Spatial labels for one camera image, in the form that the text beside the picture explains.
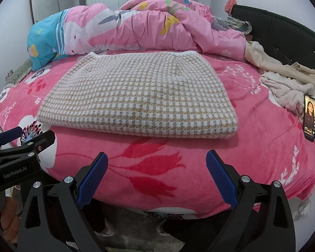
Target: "electrical outlet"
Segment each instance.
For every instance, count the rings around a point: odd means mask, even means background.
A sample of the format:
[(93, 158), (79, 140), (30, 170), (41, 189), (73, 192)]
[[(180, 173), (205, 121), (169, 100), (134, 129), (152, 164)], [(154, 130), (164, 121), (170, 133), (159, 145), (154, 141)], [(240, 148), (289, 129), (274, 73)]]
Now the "electrical outlet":
[(299, 205), (298, 210), (293, 213), (293, 221), (299, 221), (309, 217), (311, 210), (311, 201)]

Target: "mattress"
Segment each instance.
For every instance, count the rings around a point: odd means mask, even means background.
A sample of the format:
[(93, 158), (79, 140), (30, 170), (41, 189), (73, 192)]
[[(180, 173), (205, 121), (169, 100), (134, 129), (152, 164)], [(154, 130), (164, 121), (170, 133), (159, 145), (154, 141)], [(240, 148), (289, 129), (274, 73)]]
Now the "mattress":
[[(129, 53), (112, 51), (108, 54)], [(305, 199), (315, 190), (315, 142), (304, 138), (299, 119), (280, 107), (259, 82), (254, 66), (220, 55), (202, 55), (223, 82), (237, 113), (239, 128), (229, 139), (168, 139), (126, 136), (50, 126), (37, 121), (43, 99), (81, 55), (52, 61), (0, 94), (0, 127), (20, 126), (21, 145), (51, 129), (55, 143), (40, 155), (41, 167), (57, 180), (75, 175), (99, 152), (108, 170), (94, 198), (108, 204), (159, 213), (204, 218), (229, 208), (206, 168), (216, 150), (240, 175), (282, 183), (288, 199)]]

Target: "smartphone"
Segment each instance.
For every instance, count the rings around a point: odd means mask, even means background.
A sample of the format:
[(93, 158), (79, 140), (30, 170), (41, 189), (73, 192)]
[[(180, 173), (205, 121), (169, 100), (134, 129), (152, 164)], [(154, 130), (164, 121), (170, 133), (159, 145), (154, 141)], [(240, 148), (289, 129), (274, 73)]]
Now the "smartphone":
[(303, 116), (303, 133), (306, 139), (313, 142), (315, 137), (315, 99), (305, 95)]

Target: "checkered fabric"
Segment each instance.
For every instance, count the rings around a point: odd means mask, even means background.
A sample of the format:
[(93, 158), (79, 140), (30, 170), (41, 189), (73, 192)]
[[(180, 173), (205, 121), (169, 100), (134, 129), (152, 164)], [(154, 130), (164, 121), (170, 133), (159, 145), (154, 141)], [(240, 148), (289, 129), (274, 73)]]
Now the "checkered fabric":
[(244, 35), (248, 35), (252, 32), (252, 25), (250, 22), (244, 22), (233, 17), (227, 17), (225, 22), (229, 25), (229, 27), (242, 32)]
[(90, 53), (49, 92), (38, 120), (174, 138), (229, 138), (238, 127), (222, 82), (195, 51)]

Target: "hand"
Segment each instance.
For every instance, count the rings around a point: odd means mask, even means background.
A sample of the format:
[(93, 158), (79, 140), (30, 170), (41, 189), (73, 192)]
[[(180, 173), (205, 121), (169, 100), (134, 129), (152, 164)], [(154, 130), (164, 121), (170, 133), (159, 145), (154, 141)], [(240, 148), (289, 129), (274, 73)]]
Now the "hand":
[(20, 227), (20, 218), (15, 214), (17, 208), (16, 201), (11, 197), (6, 197), (6, 206), (1, 214), (1, 227), (4, 230), (4, 239), (17, 243), (17, 235)]

